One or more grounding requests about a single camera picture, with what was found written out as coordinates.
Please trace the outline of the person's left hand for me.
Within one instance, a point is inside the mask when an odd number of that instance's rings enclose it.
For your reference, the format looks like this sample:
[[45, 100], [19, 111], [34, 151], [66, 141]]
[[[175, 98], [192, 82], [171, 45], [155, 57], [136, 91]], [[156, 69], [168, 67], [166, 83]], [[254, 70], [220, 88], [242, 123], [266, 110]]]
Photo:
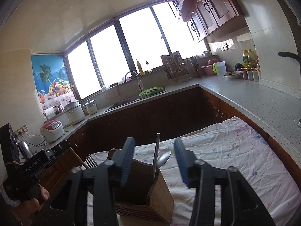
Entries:
[[11, 208], [11, 212], [13, 213], [17, 221], [21, 223], [21, 225], [31, 225], [31, 215], [36, 211], [40, 211], [43, 205], [49, 199], [50, 194], [43, 186], [41, 186], [40, 192], [43, 199], [42, 203], [40, 203], [38, 199], [33, 198], [29, 201], [23, 201], [18, 206]]

